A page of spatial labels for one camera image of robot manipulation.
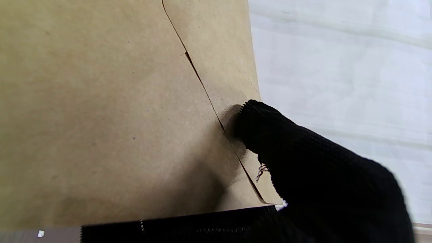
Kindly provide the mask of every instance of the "kraft paper envelope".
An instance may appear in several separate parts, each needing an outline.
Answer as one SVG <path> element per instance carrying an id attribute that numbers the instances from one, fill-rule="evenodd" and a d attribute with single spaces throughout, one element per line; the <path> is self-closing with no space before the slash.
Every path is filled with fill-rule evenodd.
<path id="1" fill-rule="evenodd" d="M 280 201 L 221 127 L 259 93 L 247 2 L 218 3 L 0 3 L 0 229 Z"/>

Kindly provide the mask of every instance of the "brown paper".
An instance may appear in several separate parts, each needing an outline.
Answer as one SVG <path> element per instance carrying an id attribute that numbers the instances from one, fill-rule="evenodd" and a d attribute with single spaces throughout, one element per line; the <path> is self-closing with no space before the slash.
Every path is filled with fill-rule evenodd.
<path id="1" fill-rule="evenodd" d="M 201 79 L 219 120 L 227 128 L 235 104 L 260 99 L 247 0 L 163 0 L 175 30 Z M 257 155 L 231 139 L 253 183 L 267 203 L 282 202 L 264 173 L 255 178 Z"/>
<path id="2" fill-rule="evenodd" d="M 0 229 L 262 205 L 162 2 L 7 0 L 0 34 Z"/>

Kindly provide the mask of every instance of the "gray surface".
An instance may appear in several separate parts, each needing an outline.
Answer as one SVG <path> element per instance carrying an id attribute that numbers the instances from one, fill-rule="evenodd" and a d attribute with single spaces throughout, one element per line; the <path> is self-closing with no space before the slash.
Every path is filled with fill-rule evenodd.
<path id="1" fill-rule="evenodd" d="M 39 230 L 0 232 L 0 243 L 78 243 L 80 227 L 42 229 L 45 235 L 38 238 Z"/>

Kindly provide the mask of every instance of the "white background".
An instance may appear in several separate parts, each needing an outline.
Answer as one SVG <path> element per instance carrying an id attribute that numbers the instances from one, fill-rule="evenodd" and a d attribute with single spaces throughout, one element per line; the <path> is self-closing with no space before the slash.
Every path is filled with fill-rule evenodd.
<path id="1" fill-rule="evenodd" d="M 432 224 L 428 0 L 249 0 L 261 98 L 379 161 Z"/>

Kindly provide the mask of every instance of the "white surface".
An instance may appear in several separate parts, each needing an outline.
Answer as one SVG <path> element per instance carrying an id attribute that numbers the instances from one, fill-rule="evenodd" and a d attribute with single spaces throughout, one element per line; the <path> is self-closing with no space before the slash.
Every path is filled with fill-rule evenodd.
<path id="1" fill-rule="evenodd" d="M 432 224 L 432 4 L 249 0 L 261 97 L 394 172 Z"/>

